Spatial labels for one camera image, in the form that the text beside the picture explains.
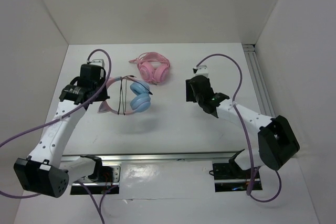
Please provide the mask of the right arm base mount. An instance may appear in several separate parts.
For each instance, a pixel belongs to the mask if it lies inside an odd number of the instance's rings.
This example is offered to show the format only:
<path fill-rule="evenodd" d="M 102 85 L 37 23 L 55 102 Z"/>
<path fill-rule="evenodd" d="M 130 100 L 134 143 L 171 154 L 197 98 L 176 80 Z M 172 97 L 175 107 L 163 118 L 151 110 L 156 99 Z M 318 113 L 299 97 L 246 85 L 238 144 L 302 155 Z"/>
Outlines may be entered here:
<path fill-rule="evenodd" d="M 250 183 L 249 170 L 234 169 L 229 163 L 213 163 L 208 172 L 214 179 L 216 193 L 246 191 Z"/>

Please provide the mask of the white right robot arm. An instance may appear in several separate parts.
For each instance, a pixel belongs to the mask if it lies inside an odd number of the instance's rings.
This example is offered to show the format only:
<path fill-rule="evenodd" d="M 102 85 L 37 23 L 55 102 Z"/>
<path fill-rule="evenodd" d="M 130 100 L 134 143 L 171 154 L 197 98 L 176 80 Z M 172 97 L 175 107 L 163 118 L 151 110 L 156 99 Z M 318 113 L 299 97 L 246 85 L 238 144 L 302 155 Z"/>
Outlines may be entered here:
<path fill-rule="evenodd" d="M 239 151 L 230 158 L 229 172 L 235 178 L 242 177 L 251 167 L 267 166 L 278 171 L 300 150 L 285 117 L 272 118 L 257 113 L 225 94 L 215 93 L 205 76 L 186 80 L 186 101 L 197 103 L 205 113 L 218 119 L 242 126 L 245 132 L 257 138 L 257 148 Z"/>

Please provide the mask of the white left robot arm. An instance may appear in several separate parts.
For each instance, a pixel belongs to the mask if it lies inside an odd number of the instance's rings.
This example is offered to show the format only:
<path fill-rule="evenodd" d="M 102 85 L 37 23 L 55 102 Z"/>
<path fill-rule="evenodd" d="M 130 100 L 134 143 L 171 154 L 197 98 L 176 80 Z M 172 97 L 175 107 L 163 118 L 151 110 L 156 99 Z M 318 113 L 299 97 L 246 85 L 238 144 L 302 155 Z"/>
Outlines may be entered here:
<path fill-rule="evenodd" d="M 102 159 L 81 155 L 68 165 L 61 165 L 65 147 L 80 119 L 92 103 L 108 99 L 106 71 L 102 59 L 82 64 L 80 75 L 66 85 L 59 96 L 54 118 L 37 146 L 26 158 L 18 158 L 14 171 L 23 188 L 36 194 L 58 198 L 67 186 L 87 177 L 99 181 L 103 177 Z"/>

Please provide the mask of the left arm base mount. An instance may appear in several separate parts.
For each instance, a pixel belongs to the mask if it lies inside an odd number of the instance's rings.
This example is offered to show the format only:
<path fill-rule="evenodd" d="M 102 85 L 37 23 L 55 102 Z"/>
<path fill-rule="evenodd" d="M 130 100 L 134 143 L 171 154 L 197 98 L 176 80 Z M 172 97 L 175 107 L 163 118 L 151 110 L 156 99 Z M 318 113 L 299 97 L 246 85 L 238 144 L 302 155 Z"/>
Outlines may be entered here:
<path fill-rule="evenodd" d="M 80 178 L 93 195 L 103 195 L 104 193 L 117 195 L 120 190 L 121 165 L 103 164 L 103 170 L 97 180 L 91 180 L 88 177 Z"/>

